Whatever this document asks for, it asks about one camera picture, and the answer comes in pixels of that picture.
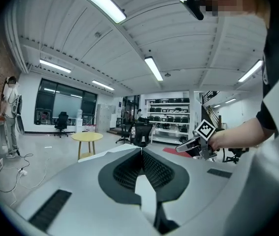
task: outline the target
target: window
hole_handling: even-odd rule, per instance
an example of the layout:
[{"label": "window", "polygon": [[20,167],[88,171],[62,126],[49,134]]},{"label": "window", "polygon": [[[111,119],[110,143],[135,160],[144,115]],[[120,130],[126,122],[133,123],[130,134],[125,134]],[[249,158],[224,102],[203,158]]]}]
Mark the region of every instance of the window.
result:
[{"label": "window", "polygon": [[83,124],[93,124],[97,95],[48,80],[42,80],[36,98],[35,124],[54,125],[61,112],[68,115],[68,125],[74,125],[79,109]]}]

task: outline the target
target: white ceiling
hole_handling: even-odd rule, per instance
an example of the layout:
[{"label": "white ceiling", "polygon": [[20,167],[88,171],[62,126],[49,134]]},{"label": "white ceiling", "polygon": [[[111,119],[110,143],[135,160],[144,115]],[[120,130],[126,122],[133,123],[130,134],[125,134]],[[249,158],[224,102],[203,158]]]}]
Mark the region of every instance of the white ceiling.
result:
[{"label": "white ceiling", "polygon": [[[198,21],[178,0],[113,1],[127,15],[120,24],[87,0],[18,0],[17,30],[25,62],[33,71],[112,96],[189,88],[243,91],[261,80],[259,73],[237,83],[262,58],[266,29],[255,16]],[[154,57],[163,82],[144,62],[148,56]],[[72,72],[41,66],[40,58]],[[115,90],[92,86],[92,80]]]}]

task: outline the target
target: black office chair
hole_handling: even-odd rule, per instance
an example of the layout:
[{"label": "black office chair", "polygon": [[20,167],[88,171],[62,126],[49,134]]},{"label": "black office chair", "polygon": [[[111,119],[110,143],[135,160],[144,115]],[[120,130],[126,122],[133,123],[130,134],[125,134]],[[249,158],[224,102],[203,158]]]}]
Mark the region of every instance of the black office chair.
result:
[{"label": "black office chair", "polygon": [[61,112],[59,115],[59,119],[55,125],[55,128],[59,129],[60,131],[54,134],[54,136],[58,135],[62,137],[62,135],[66,135],[68,137],[68,135],[64,132],[64,129],[67,129],[67,120],[68,115],[66,114],[66,112]]},{"label": "black office chair", "polygon": [[247,148],[229,148],[228,151],[231,151],[234,154],[234,156],[232,156],[232,157],[227,156],[227,159],[225,160],[224,159],[225,155],[224,155],[224,150],[223,150],[223,159],[222,159],[222,161],[224,163],[226,163],[226,162],[234,162],[235,164],[237,164],[238,161],[239,161],[239,158],[242,156],[243,153],[248,152],[249,148],[248,147]]},{"label": "black office chair", "polygon": [[135,137],[132,139],[132,143],[136,146],[139,146],[139,147],[146,147],[150,140],[149,140],[149,134],[150,134],[150,131],[152,130],[153,128],[153,124],[152,123],[136,123],[135,124],[135,130],[136,130],[136,133],[135,133]]},{"label": "black office chair", "polygon": [[132,122],[131,126],[129,127],[129,129],[126,131],[126,126],[122,125],[122,131],[118,132],[118,135],[120,135],[122,138],[118,139],[115,143],[117,144],[118,142],[123,141],[123,144],[125,144],[125,142],[130,142],[130,138],[131,138],[131,128],[134,126],[135,122]]}]

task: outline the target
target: black sleeve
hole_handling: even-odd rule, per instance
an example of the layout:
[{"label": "black sleeve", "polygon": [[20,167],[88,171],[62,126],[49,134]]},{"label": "black sleeve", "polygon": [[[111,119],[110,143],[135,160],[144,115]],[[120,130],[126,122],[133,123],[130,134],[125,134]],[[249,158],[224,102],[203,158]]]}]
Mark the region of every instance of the black sleeve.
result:
[{"label": "black sleeve", "polygon": [[[263,82],[263,98],[268,94],[269,91],[270,91],[270,86],[266,85]],[[267,128],[271,130],[277,129],[274,120],[263,101],[261,104],[261,110],[257,113],[256,118],[258,119],[259,123],[262,125],[263,128]]]}]

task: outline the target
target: yellow round table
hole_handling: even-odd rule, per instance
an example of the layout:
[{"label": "yellow round table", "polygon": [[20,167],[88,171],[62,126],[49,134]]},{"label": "yellow round table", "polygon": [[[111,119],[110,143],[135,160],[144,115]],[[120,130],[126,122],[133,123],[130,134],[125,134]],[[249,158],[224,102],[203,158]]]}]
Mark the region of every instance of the yellow round table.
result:
[{"label": "yellow round table", "polygon": [[[95,132],[80,132],[80,133],[71,135],[71,137],[72,137],[72,139],[79,141],[79,149],[78,149],[78,160],[79,160],[79,159],[86,158],[86,157],[92,155],[91,148],[90,148],[90,142],[92,142],[93,155],[95,155],[94,142],[102,139],[103,135],[99,134],[99,133],[95,133]],[[84,153],[80,157],[81,142],[89,143],[89,153]]]}]

